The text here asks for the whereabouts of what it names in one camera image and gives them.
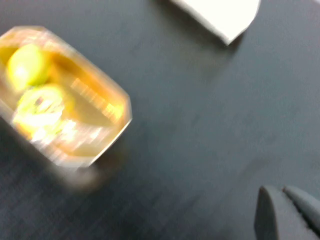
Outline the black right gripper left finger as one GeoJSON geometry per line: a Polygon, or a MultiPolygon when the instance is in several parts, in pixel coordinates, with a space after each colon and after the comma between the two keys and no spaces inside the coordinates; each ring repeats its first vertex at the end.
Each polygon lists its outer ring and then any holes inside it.
{"type": "Polygon", "coordinates": [[[259,188],[254,218],[256,239],[317,240],[318,233],[309,227],[283,188],[271,185],[259,188]]]}

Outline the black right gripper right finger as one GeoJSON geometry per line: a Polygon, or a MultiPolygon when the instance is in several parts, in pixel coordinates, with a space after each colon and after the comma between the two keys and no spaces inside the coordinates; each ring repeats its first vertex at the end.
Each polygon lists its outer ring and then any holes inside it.
{"type": "Polygon", "coordinates": [[[306,191],[285,186],[282,191],[298,209],[308,226],[315,232],[320,232],[320,201],[306,191]]]}

